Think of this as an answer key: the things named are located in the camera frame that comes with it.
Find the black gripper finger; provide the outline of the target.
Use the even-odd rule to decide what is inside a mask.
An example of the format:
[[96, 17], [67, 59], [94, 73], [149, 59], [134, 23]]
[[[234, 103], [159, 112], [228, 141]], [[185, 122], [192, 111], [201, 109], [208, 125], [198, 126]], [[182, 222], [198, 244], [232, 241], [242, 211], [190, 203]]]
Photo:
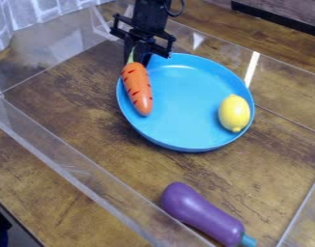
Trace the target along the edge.
[[155, 45], [155, 39], [149, 38], [147, 40], [139, 40], [134, 44], [133, 60], [141, 63], [143, 66], [149, 64], [153, 50]]
[[123, 40], [123, 62], [126, 64], [137, 61], [137, 39], [133, 38], [130, 35], [124, 36]]

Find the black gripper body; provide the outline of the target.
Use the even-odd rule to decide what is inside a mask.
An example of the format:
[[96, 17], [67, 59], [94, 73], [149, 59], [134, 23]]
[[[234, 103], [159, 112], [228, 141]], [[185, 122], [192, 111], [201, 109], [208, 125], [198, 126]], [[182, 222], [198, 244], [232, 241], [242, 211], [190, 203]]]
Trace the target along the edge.
[[[175, 41], [175, 37], [165, 31], [167, 17], [177, 16], [175, 13], [170, 12], [170, 5], [171, 0], [135, 0], [133, 17], [114, 14], [114, 26], [110, 32], [122, 40], [124, 40], [126, 35], [130, 35], [137, 41], [154, 38], [153, 54], [163, 58], [169, 57]], [[120, 30], [119, 22], [129, 24], [129, 31]]]

